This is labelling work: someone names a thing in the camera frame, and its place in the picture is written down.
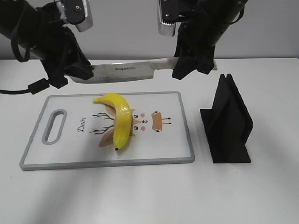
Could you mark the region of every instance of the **white tabletop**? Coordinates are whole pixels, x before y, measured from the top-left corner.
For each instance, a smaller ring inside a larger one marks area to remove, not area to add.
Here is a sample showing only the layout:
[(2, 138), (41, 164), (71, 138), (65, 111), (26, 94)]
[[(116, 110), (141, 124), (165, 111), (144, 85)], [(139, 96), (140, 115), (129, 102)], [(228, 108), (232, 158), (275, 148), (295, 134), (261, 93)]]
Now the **white tabletop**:
[[(92, 61), (111, 63), (112, 61)], [(36, 95), (0, 95), (0, 223), (299, 223), (299, 60), (221, 59), (209, 76), (75, 84)], [(200, 108), (210, 108), (221, 73), (231, 73), (254, 122), (250, 164), (213, 164)], [(0, 61), (0, 89), (45, 77), (39, 61)], [(48, 95), (179, 91), (195, 162), (22, 171), (19, 161)]]

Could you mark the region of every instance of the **knife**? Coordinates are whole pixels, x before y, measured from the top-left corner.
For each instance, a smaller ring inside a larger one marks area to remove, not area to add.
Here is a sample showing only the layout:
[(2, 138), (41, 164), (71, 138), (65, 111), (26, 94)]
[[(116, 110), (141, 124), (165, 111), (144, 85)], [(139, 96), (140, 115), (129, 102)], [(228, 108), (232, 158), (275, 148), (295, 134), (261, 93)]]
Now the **knife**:
[[(178, 57), (153, 59), (145, 62), (135, 63), (113, 63), (92, 65), (93, 77), (83, 80), (76, 77), (70, 78), (76, 83), (118, 83), (154, 78), (155, 70), (174, 69)], [(217, 70), (214, 61), (213, 70)]]

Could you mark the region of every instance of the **deer antler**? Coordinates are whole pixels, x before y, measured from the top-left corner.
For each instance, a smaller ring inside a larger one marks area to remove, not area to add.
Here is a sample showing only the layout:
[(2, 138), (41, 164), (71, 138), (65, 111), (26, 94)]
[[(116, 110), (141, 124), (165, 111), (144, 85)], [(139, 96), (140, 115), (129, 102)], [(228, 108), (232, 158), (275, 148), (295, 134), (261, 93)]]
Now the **deer antler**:
[(108, 114), (106, 113), (98, 113), (98, 115), (93, 115), (95, 118), (98, 118), (98, 117), (106, 117), (104, 119), (110, 119), (110, 120), (114, 120), (113, 118), (109, 117)]
[(105, 128), (104, 130), (96, 130), (96, 129), (93, 129), (93, 131), (92, 132), (89, 132), (89, 133), (94, 133), (94, 134), (103, 134), (103, 133), (105, 133), (109, 128), (111, 128), (111, 127), (113, 127), (114, 125), (111, 125), (111, 126), (109, 126), (109, 127), (103, 127), (103, 128)]

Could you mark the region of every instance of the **cutting board handle hole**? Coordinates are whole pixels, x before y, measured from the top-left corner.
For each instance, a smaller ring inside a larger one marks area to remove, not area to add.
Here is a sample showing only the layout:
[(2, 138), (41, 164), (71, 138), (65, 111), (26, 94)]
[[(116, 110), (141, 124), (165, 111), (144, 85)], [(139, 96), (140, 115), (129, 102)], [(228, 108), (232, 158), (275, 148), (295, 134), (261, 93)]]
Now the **cutting board handle hole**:
[(55, 110), (49, 117), (46, 129), (43, 133), (42, 142), (52, 145), (60, 139), (67, 112), (63, 109)]

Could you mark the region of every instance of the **yellow banana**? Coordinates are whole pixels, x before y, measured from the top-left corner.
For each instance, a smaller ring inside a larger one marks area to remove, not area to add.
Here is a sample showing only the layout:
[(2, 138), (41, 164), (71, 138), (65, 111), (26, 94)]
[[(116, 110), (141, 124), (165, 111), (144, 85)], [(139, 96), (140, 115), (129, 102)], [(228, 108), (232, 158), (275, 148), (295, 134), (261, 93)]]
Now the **yellow banana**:
[(107, 93), (101, 98), (93, 99), (94, 103), (111, 106), (116, 111), (116, 124), (113, 134), (115, 150), (123, 148), (129, 140), (132, 125), (132, 113), (129, 104), (119, 94)]

